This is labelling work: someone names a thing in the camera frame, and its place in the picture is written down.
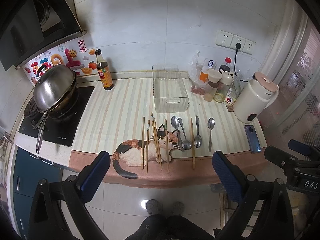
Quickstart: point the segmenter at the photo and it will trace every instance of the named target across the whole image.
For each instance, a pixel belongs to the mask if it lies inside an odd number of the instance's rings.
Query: black pants
[[[138,231],[126,240],[199,239],[213,240],[214,237],[181,216],[167,219],[160,214],[147,217]]]

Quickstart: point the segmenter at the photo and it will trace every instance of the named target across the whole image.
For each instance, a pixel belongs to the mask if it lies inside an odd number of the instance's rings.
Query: striped tablecloth
[[[221,150],[224,154],[250,150],[244,123],[240,122],[234,113],[228,112],[224,104],[215,101],[206,102],[202,96],[190,92],[191,81],[183,80],[190,100],[189,107],[184,113],[157,114],[153,102],[152,78],[118,79],[111,91],[105,91],[97,82],[78,126],[73,150],[99,153],[104,150],[113,155],[117,146],[129,139],[141,139],[142,119],[145,116],[145,138],[150,112],[159,127],[167,119],[168,130],[173,131],[170,120],[173,115],[181,117],[190,139],[190,118],[192,117],[194,134],[196,133],[196,115],[199,116],[199,134],[202,146],[196,150],[196,156],[211,156],[214,151]],[[208,151],[209,129],[207,121],[215,119],[212,130],[212,151]],[[252,122],[255,126],[260,146],[267,143],[257,119]],[[173,158],[191,157],[191,150],[182,152],[171,151]]]

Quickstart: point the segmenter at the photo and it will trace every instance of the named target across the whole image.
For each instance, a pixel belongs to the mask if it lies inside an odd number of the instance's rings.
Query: cabinet door
[[[61,181],[62,170],[35,159],[29,152],[18,148],[13,172],[13,192],[33,197],[41,179],[49,182]]]
[[[22,239],[28,240],[29,217],[33,198],[13,193],[13,207]]]

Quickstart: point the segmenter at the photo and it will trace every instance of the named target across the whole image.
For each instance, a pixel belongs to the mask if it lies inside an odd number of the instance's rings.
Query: calico cat illustration
[[[177,130],[173,132],[167,131],[168,134],[168,149],[169,152],[173,149],[179,149],[178,145],[178,138],[177,138]],[[160,155],[161,155],[161,162],[167,161],[167,153],[166,153],[166,141],[165,141],[165,130],[164,124],[160,125],[158,132],[158,139],[159,139],[159,146],[160,146]],[[144,153],[146,152],[146,145],[147,141],[144,141]],[[123,142],[118,146],[116,151],[113,154],[113,167],[115,168],[116,172],[121,175],[122,177],[128,179],[137,179],[138,176],[135,173],[125,171],[120,166],[119,160],[126,163],[128,166],[141,166],[141,147],[142,147],[142,140],[128,140]],[[148,141],[148,160],[150,161],[157,161],[156,153],[156,144],[154,136],[150,138]],[[143,165],[146,165],[146,159],[143,160]]]

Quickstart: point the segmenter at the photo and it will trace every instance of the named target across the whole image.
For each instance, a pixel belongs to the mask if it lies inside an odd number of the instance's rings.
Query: smartphone
[[[254,126],[253,125],[245,125],[244,129],[245,129],[245,133],[247,134],[251,153],[261,152],[259,139],[258,139],[256,130],[254,129]]]

